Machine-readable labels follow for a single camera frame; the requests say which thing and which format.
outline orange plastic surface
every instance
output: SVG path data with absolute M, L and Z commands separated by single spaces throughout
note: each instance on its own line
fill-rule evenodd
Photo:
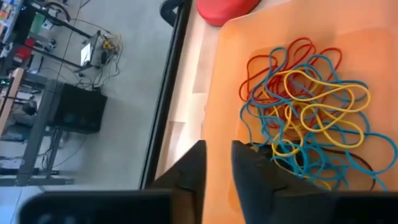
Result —
M 302 36 L 311 38 L 318 49 L 341 48 L 343 61 L 338 70 L 341 79 L 362 80 L 369 85 L 372 100 L 364 112 L 372 130 L 398 142 L 396 2 L 292 1 L 229 21 L 222 28 L 203 127 L 208 148 L 204 223 L 244 223 L 232 178 L 231 141 L 249 141 L 239 118 L 243 102 L 238 89 L 246 79 L 246 63 L 253 55 L 268 54 L 272 48 L 286 47 Z M 254 73 L 264 66 L 267 62 L 255 63 L 250 70 Z M 254 136 L 255 141 L 260 141 L 259 138 Z M 375 170 L 384 168 L 392 158 L 390 145 L 374 137 L 354 150 Z M 379 177 L 390 190 L 398 190 L 397 174 L 394 166 Z M 369 177 L 351 172 L 348 179 L 354 190 L 366 190 L 371 184 Z

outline black plastic part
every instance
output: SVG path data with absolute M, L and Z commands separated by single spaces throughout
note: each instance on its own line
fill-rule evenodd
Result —
M 45 192 L 21 209 L 28 223 L 202 223 L 206 143 L 198 141 L 150 189 Z
M 192 197 L 183 190 L 46 192 L 22 207 L 18 223 L 183 224 L 193 220 L 185 209 Z
M 396 192 L 327 192 L 239 141 L 232 167 L 247 224 L 398 223 Z
M 171 2 L 178 3 L 175 5 L 175 7 L 179 7 L 177 11 L 177 16 L 173 23 L 174 30 L 170 41 L 169 52 L 167 54 L 164 76 L 160 88 L 159 97 L 157 100 L 156 112 L 150 134 L 146 161 L 144 163 L 144 169 L 142 172 L 140 183 L 141 189 L 150 186 L 155 179 L 160 150 L 162 148 L 163 136 L 167 124 L 167 117 L 169 115 L 170 102 L 173 95 L 175 77 L 177 75 L 178 64 L 180 61 L 183 41 L 185 38 L 185 32 L 187 30 L 189 14 L 192 5 L 192 0 L 185 0 L 183 2 L 176 2 L 171 0 L 164 2 L 162 7 L 164 7 L 164 5 L 168 5 L 168 9 L 173 8 L 170 5 Z
M 195 223 L 201 224 L 206 184 L 206 142 L 198 141 L 166 173 L 152 184 L 156 189 L 191 192 L 195 203 Z

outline black edge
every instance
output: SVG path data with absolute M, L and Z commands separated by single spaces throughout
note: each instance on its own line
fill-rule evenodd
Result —
M 170 25 L 173 24 L 174 29 L 157 100 L 155 118 L 140 181 L 140 189 L 148 188 L 155 180 L 191 5 L 192 0 L 166 0 L 160 7 L 160 15 L 167 23 Z M 173 12 L 173 9 L 176 7 L 178 7 L 177 14 Z

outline floor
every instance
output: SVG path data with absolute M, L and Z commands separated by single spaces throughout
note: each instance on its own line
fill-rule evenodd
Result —
M 71 141 L 55 161 L 55 164 L 64 161 L 81 147 L 75 156 L 59 166 L 60 170 L 78 170 L 77 184 L 114 190 L 139 187 L 172 33 L 172 28 L 159 14 L 162 2 L 91 0 L 80 10 L 80 0 L 69 2 L 68 10 L 72 18 L 78 15 L 78 19 L 121 34 L 123 43 L 119 63 L 121 74 L 111 78 L 104 86 L 108 102 L 101 131 L 87 137 L 72 135 Z M 71 22 L 89 34 L 98 30 L 81 21 Z M 59 57 L 65 54 L 65 59 L 78 63 L 83 38 L 74 33 L 67 45 L 69 30 L 56 28 L 52 33 L 58 46 L 53 52 Z M 58 71 L 60 65 L 48 59 L 43 68 Z M 42 73 L 56 78 L 57 73 L 52 70 L 43 70 Z M 93 78 L 97 73 L 92 69 L 85 75 Z M 70 83 L 77 82 L 66 68 L 62 68 L 60 74 Z

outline black speaker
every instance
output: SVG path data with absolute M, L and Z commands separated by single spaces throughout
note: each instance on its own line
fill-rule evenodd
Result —
M 101 128 L 107 97 L 67 83 L 57 83 L 47 125 L 82 134 L 97 133 Z

